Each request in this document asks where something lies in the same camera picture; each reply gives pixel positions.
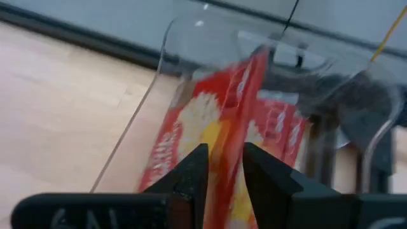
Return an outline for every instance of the wooden floor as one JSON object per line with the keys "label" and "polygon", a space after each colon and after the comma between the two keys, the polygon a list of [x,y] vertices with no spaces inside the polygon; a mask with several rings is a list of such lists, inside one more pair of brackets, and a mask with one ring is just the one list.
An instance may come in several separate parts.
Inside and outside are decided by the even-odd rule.
{"label": "wooden floor", "polygon": [[153,74],[0,24],[0,228],[32,193],[90,190]]}

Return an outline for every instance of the gray wall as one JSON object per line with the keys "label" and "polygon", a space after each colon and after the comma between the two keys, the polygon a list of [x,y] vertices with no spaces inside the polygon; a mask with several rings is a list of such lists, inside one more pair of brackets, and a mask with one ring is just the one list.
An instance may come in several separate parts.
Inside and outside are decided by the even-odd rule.
{"label": "gray wall", "polygon": [[[194,12],[202,7],[199,3],[187,0],[1,1],[156,50],[160,49],[164,32],[176,15]],[[251,7],[265,13],[273,13],[281,17],[288,17],[295,2],[295,0],[224,1]],[[331,31],[342,32],[368,41],[380,42],[405,4],[405,0],[300,0],[293,20]],[[282,31],[282,26],[280,25],[257,21],[253,18],[222,10],[214,9],[211,11],[220,12],[234,19],[237,24],[252,27],[251,30],[260,34],[267,35],[272,32],[278,33]],[[373,54],[366,50],[318,38],[292,29],[288,29],[286,34],[302,39],[311,46],[322,44],[333,47],[334,50],[349,50],[367,59]],[[185,33],[185,35],[189,36],[189,41],[193,41],[196,44],[203,44],[203,41],[207,40],[202,30],[194,34]],[[406,41],[407,18],[401,22],[401,25],[397,28],[388,44],[407,50]],[[227,47],[224,43],[207,42],[210,43],[198,45],[195,48],[191,48],[192,44],[186,45],[185,47],[188,48],[182,50],[183,55],[197,61],[207,62],[211,60],[216,62],[217,60],[212,58],[213,54],[219,52],[222,48],[227,49]],[[377,60],[395,74],[399,81],[407,83],[407,63],[405,60],[395,59],[386,55],[379,56]]]}

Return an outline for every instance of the red snack package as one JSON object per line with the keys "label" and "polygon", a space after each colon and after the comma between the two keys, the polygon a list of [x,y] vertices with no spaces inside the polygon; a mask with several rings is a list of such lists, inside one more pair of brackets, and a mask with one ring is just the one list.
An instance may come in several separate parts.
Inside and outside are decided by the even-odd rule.
{"label": "red snack package", "polygon": [[238,171],[238,165],[242,156],[242,148],[247,133],[249,120],[253,116],[253,106],[256,101],[257,92],[263,81],[268,60],[268,50],[253,56],[251,63],[247,66],[246,87],[242,87],[242,100],[240,101],[237,112],[229,117],[229,125],[223,127],[227,130],[227,136],[218,144],[217,149],[221,149],[218,166],[215,197],[213,199],[215,208],[208,212],[207,219],[212,222],[207,228],[224,228],[226,220],[230,213],[230,201],[235,186],[235,178]]}
{"label": "red snack package", "polygon": [[[280,97],[276,97],[274,92],[264,90],[258,92],[245,142],[254,143],[282,160],[295,108],[288,103],[275,100],[276,98]],[[227,228],[257,228],[242,163],[233,191]]]}
{"label": "red snack package", "polygon": [[266,69],[268,51],[187,82],[162,123],[139,191],[157,182],[200,143],[209,145],[205,228],[223,228],[252,105]]}
{"label": "red snack package", "polygon": [[295,165],[306,125],[307,120],[296,111],[290,123],[288,141],[284,149],[283,159],[283,162],[291,167]]}

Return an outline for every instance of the transparent bin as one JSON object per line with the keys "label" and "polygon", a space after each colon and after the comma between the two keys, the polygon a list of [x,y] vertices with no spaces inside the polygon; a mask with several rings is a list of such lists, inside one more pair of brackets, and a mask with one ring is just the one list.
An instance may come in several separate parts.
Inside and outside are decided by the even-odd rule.
{"label": "transparent bin", "polygon": [[[242,20],[208,4],[171,22],[153,84],[130,122],[131,134],[118,146],[117,152],[124,153],[117,153],[110,165],[128,170],[109,175],[107,168],[96,191],[116,191],[104,188],[104,183],[117,177],[122,177],[116,181],[117,190],[137,190],[165,113],[190,98],[183,93],[185,86],[265,49],[270,54],[261,89],[295,94],[298,112],[308,119],[297,169],[335,188],[335,152],[350,141],[362,160],[356,191],[372,191],[374,152],[402,104],[392,75],[365,57],[326,46],[307,48],[298,39],[279,35],[280,27],[274,28],[265,29],[263,21]],[[118,163],[122,160],[128,164]]]}

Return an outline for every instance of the clear plastic container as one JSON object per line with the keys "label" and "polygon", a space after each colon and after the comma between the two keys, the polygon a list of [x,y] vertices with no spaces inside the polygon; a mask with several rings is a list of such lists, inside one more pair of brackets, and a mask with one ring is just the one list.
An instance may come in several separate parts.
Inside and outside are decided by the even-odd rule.
{"label": "clear plastic container", "polygon": [[[132,178],[129,186],[137,189],[142,165],[147,163],[166,110],[190,98],[183,93],[188,91],[186,85],[267,49],[270,54],[261,89],[296,94],[298,112],[308,118],[310,129],[317,129],[311,130],[302,155],[318,154],[327,147],[328,154],[335,154],[340,128],[363,158],[360,191],[370,191],[373,153],[402,104],[392,75],[365,57],[326,46],[307,48],[296,38],[279,35],[281,32],[279,26],[270,23],[268,27],[262,20],[232,15],[208,4],[169,25],[157,74],[132,124],[149,125],[146,133],[127,140],[140,151],[137,163],[141,167],[124,175]],[[309,163],[301,166],[298,169],[303,172],[307,171],[304,167],[321,169]]]}

